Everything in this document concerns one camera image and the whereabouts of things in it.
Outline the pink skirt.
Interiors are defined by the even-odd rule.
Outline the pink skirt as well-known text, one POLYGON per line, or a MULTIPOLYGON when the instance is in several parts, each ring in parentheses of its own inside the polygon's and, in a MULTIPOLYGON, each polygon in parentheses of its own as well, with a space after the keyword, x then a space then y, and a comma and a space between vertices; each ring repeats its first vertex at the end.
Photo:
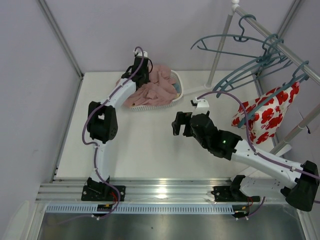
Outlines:
POLYGON ((176 81, 171 78, 171 69, 166 65, 154 65, 149 74, 149 83, 141 86, 125 102, 124 106, 162 105, 170 103, 177 91, 172 86, 176 81))

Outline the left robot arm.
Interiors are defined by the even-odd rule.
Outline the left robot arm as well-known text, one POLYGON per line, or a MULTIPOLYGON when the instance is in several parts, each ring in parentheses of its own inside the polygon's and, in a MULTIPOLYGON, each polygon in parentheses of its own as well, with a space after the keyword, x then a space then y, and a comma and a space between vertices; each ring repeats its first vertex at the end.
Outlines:
POLYGON ((110 184, 111 146, 118 132, 117 109, 143 84, 149 82, 149 58, 135 56, 112 92, 102 101, 92 101, 82 130, 82 141, 93 145, 93 169, 83 187, 82 201, 119 201, 120 190, 110 184))

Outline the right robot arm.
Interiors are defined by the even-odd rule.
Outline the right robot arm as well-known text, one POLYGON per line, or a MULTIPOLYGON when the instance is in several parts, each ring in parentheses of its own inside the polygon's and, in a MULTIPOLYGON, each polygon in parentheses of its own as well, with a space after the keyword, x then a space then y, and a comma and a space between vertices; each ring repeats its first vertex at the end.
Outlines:
POLYGON ((179 135, 181 126, 185 126, 183 136, 195 138, 215 157, 245 164, 272 177, 259 181, 236 175, 230 187, 235 199, 256 196, 284 198, 298 210, 312 210, 320 185, 318 166, 314 162, 294 162, 256 149, 239 135, 219 130, 208 113, 194 115, 179 111, 171 126, 175 136, 179 135))

